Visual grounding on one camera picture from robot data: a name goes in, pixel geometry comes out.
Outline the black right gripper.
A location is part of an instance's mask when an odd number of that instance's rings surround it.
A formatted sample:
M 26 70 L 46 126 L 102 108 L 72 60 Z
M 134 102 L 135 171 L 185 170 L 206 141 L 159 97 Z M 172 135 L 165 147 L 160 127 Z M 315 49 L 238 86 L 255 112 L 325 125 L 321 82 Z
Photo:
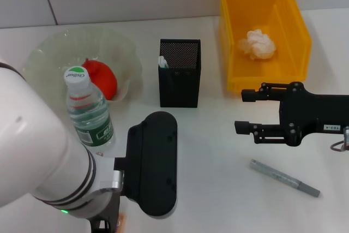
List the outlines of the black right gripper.
M 280 101 L 279 124 L 235 121 L 237 134 L 254 137 L 256 144 L 299 146 L 313 133 L 342 134 L 348 146 L 348 95 L 313 94 L 301 82 L 261 83 L 261 87 L 243 89 L 243 102 Z

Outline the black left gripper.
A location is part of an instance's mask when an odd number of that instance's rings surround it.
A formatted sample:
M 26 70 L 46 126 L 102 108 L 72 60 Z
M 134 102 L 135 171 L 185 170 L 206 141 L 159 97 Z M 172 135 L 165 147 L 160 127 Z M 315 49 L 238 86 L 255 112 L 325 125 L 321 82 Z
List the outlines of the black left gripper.
M 119 209 L 105 209 L 89 219 L 91 232 L 121 232 L 122 219 Z

